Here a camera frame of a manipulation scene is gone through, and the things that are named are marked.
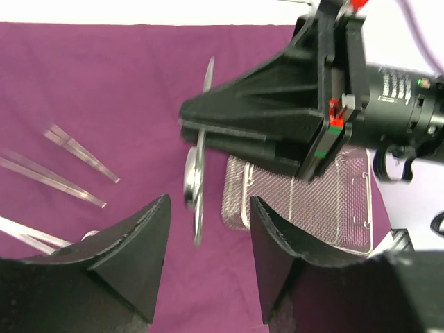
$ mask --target purple tablecloth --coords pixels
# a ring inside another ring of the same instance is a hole
[[[189,147],[180,138],[178,111],[184,99],[201,92],[211,56],[218,85],[279,51],[292,30],[0,24],[0,148],[49,167],[108,203],[101,210],[0,169],[0,216],[75,242],[170,194],[173,219],[150,333],[251,332],[261,317],[250,237],[221,222],[226,156],[207,153],[203,244],[195,249],[192,213],[182,198]],[[43,138],[40,131],[51,122],[121,182],[114,185]],[[382,199],[373,196],[374,221],[386,225]],[[34,254],[0,234],[0,255]]]

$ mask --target forceps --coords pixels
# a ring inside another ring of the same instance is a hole
[[[11,220],[5,219],[1,216],[0,231],[18,239],[19,241],[24,242],[26,245],[36,248],[37,250],[47,255],[52,254],[54,251],[56,251],[56,249],[50,247],[49,245],[46,245],[45,243],[42,243],[41,241],[44,241],[58,248],[65,248],[72,245],[72,243],[68,241],[64,241],[63,239],[51,236],[50,234],[46,234],[30,227],[26,227]]]
[[[8,159],[0,157],[0,166],[6,169],[34,179],[64,193],[71,194],[76,198],[89,201],[100,208],[106,206],[106,203],[84,189],[24,156],[12,151],[5,152],[5,156]]]
[[[103,173],[114,183],[118,183],[120,178],[104,166],[98,159],[96,159],[89,151],[83,148],[75,139],[70,137],[64,130],[53,124],[43,133],[43,135],[51,140],[53,143],[65,148],[71,154],[88,163],[91,167]]]
[[[208,62],[203,81],[203,92],[211,89],[213,81],[214,57]],[[194,211],[194,245],[202,241],[203,223],[203,174],[205,168],[205,131],[199,130],[197,145],[189,149],[185,163],[184,196],[187,207]]]

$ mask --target white background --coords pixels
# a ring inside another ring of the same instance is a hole
[[[410,0],[429,47],[444,62],[443,0]],[[0,0],[0,21],[69,24],[294,24],[306,5],[279,0]],[[367,61],[431,73],[395,0],[362,11]],[[444,249],[429,230],[444,210],[444,167],[415,162],[410,185],[379,185],[392,226],[409,227],[417,249]]]

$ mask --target green component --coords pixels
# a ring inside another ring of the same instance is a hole
[[[320,157],[320,158],[325,158],[325,156],[327,156],[327,153],[325,153],[323,151],[315,151],[314,152],[314,156],[315,157]]]
[[[330,126],[327,131],[332,133],[340,133],[342,132],[342,129],[343,129],[342,127]]]

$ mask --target robotic arm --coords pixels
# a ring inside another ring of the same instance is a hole
[[[366,1],[352,1],[356,8]],[[386,155],[444,162],[444,78],[366,63],[362,26],[342,0],[300,17],[289,45],[242,77],[185,101],[182,136],[275,173],[322,176],[344,144],[376,151],[375,175],[395,181]]]

